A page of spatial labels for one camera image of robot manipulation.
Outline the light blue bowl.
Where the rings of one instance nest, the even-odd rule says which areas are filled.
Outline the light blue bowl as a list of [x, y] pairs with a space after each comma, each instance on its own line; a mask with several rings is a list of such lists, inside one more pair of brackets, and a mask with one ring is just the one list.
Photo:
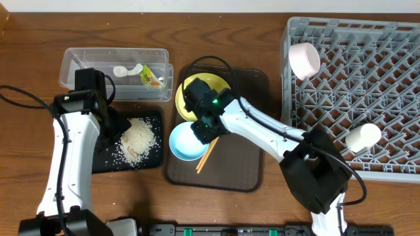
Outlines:
[[177, 125], [169, 137], [169, 147], [172, 154], [182, 161], [195, 161], [200, 159], [209, 149], [209, 144], [202, 144], [194, 134], [187, 121]]

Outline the pile of rice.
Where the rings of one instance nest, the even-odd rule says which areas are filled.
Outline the pile of rice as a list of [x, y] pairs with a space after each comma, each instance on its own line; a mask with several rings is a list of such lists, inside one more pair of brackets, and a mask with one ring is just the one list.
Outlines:
[[128, 164], [135, 168], [145, 164], [160, 145], [152, 126], [151, 118], [130, 118], [131, 127], [126, 130], [116, 143], [116, 150], [112, 152], [112, 164]]

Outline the green snack wrapper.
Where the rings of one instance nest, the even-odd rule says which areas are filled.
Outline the green snack wrapper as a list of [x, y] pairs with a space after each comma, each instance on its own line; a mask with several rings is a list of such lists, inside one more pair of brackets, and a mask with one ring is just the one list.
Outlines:
[[161, 86], [163, 84], [161, 77], [157, 78], [147, 65], [143, 66], [138, 75], [145, 86]]

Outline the pink white bowl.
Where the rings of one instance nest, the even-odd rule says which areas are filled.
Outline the pink white bowl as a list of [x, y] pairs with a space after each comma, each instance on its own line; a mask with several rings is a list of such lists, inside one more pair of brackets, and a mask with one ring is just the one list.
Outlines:
[[288, 57], [293, 73], [302, 81], [316, 75], [320, 70], [320, 56], [310, 43], [291, 45]]

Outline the white cup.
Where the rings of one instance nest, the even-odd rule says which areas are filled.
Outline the white cup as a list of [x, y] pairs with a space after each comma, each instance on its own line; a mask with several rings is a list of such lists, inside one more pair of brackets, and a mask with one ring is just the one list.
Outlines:
[[374, 146], [381, 139], [381, 130], [373, 123], [366, 123], [352, 129], [345, 137], [349, 150], [357, 153]]

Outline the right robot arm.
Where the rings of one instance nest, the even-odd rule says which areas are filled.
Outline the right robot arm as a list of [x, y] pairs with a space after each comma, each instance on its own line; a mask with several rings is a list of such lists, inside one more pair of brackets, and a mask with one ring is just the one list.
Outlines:
[[352, 172], [326, 132], [285, 125], [229, 88], [217, 92], [199, 78], [181, 90], [186, 110], [197, 118], [191, 129], [201, 143], [228, 133], [253, 142], [277, 160], [290, 192], [310, 211], [315, 235], [346, 231], [342, 208]]

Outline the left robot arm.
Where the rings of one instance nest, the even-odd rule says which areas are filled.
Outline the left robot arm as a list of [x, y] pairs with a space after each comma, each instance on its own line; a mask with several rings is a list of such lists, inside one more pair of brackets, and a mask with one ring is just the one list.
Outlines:
[[95, 152], [114, 145], [131, 123], [110, 107], [107, 75], [75, 71], [75, 88], [46, 106], [54, 118], [54, 150], [47, 188], [35, 218], [22, 220], [19, 235], [136, 235], [133, 219], [106, 224], [95, 216], [91, 177]]

